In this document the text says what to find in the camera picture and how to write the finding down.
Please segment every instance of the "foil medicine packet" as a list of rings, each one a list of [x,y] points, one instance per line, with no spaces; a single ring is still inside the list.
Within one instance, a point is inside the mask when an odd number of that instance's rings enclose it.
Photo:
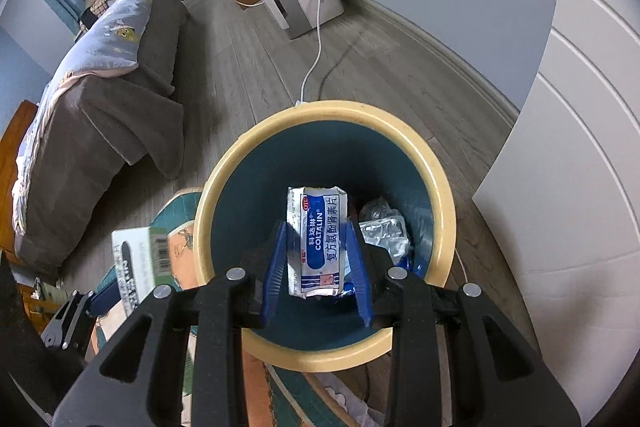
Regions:
[[[341,188],[289,187],[289,294],[336,296],[344,284],[347,193]]]

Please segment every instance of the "silver screw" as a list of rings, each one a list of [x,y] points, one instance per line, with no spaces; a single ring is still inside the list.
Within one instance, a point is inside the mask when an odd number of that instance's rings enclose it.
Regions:
[[[389,268],[389,271],[387,273],[389,274],[389,277],[391,277],[391,279],[395,279],[396,281],[400,281],[406,277],[406,270],[402,268],[402,266],[394,266],[392,268]]]
[[[164,299],[171,295],[171,286],[168,284],[161,284],[154,288],[154,297],[156,299]]]
[[[226,271],[226,278],[229,279],[230,281],[239,281],[241,279],[244,279],[245,275],[246,275],[246,272],[244,271],[244,268],[241,268],[239,266],[235,268],[229,268]]]
[[[462,291],[468,297],[479,297],[482,293],[480,286],[478,286],[474,282],[468,282],[464,286],[462,286]]]

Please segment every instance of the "blue label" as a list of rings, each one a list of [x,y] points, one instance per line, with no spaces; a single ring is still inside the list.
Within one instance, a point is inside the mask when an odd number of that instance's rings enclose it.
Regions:
[[[309,209],[306,211],[306,264],[314,270],[324,266],[324,198],[307,196]]]

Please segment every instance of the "wooden floor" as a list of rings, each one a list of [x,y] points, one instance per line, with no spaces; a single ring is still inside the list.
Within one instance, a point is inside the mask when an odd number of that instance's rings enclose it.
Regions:
[[[300,96],[318,50],[315,32],[289,41],[265,7],[242,11],[232,0],[188,0],[187,6],[191,19],[180,37],[174,95],[185,108],[182,172],[167,182],[145,157],[116,176],[63,266],[67,288],[95,288],[113,264],[112,230],[148,225],[177,190],[203,185],[241,133]],[[457,248],[469,279],[537,346],[511,271],[471,200],[510,124],[455,64],[353,6],[322,26],[322,57],[305,93],[307,101],[318,98],[370,103],[427,140],[454,193]],[[457,261],[449,283],[463,283]]]

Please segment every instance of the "wooden bed frame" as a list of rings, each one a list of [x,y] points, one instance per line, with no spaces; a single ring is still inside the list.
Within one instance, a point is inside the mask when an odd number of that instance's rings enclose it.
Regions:
[[[38,106],[24,100],[0,139],[0,250],[4,250],[9,263],[22,264],[14,253],[14,227],[12,225],[13,198],[11,190],[18,178],[15,159],[22,138],[36,116]]]

